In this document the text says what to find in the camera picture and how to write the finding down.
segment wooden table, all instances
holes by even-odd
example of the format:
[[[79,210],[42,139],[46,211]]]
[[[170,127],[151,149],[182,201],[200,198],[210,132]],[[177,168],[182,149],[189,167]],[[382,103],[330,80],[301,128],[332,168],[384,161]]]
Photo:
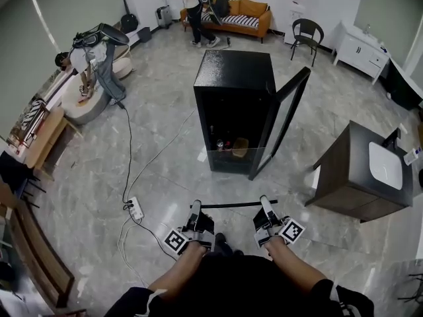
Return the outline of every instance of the wooden table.
[[[38,130],[36,140],[29,147],[26,156],[25,164],[29,168],[35,168],[50,180],[54,181],[53,176],[44,168],[44,162],[47,159],[49,152],[52,150],[54,144],[58,140],[62,131],[69,126],[75,130],[81,137],[81,132],[67,119],[65,119],[65,112],[63,108],[56,108],[50,112],[41,128]]]

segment black cabinet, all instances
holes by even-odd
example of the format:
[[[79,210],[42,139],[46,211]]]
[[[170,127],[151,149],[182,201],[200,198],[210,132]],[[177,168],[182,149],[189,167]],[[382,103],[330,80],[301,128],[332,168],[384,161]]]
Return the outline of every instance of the black cabinet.
[[[194,83],[194,92],[211,170],[248,174],[253,179],[264,167],[262,157],[280,102],[297,91],[287,114],[290,120],[285,121],[281,129],[281,133],[285,133],[309,74],[310,70],[304,68],[276,92],[270,54],[206,51]],[[248,149],[241,157],[232,150],[239,138],[248,140]]]

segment suitcase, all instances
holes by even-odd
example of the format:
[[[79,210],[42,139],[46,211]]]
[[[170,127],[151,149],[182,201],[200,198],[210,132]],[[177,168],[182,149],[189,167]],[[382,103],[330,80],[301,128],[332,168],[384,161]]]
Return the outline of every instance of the suitcase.
[[[160,7],[156,10],[157,23],[159,24],[159,27],[166,29],[168,29],[169,25],[172,23],[171,8],[169,7],[167,1],[168,0],[165,0],[166,6]]]

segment white sink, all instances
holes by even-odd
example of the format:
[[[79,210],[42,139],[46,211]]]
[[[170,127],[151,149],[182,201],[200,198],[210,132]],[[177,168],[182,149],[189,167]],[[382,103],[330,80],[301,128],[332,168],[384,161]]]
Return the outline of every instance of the white sink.
[[[401,190],[403,187],[403,166],[396,154],[374,142],[370,142],[369,166],[370,172],[376,180]]]

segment marble floor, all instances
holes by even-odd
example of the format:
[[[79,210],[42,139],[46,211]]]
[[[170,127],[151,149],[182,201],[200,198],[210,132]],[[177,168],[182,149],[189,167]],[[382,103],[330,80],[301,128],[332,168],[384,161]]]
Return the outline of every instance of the marble floor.
[[[290,48],[273,34],[264,44],[248,36],[230,34],[232,50],[271,54],[276,86],[282,87],[302,67],[310,67],[307,48],[299,48],[290,61]],[[356,219],[304,203],[311,198],[303,177],[330,147],[349,120],[381,135],[400,123],[407,129],[400,145],[409,149],[416,140],[416,114],[407,112],[385,97],[380,83],[339,63],[319,51],[306,91],[276,157],[256,177],[211,172],[207,159],[197,159],[204,147],[192,85],[205,49],[188,45],[191,35],[180,25],[160,30],[153,39],[132,51],[137,69],[123,83],[124,101],[132,128],[133,161],[130,182],[178,133],[179,136],[142,172],[131,192],[145,213],[143,225],[159,237],[182,225],[195,200],[207,203],[257,201],[262,194],[277,199],[275,208],[307,227],[292,246],[305,261],[331,279],[363,292],[376,303],[376,316],[406,316],[400,305],[385,311],[394,294],[377,290],[385,276],[383,250],[389,218],[360,224]],[[55,182],[43,180],[47,194],[39,194],[36,216],[48,240],[75,276],[69,306],[87,308],[102,316],[131,286],[142,285],[122,260],[118,250],[129,161],[126,113],[109,106],[97,119],[81,128],[54,170]],[[265,256],[254,243],[252,218],[257,208],[210,209],[216,231],[246,254]],[[129,264],[145,283],[151,283],[174,261],[154,238],[126,223],[125,251]]]

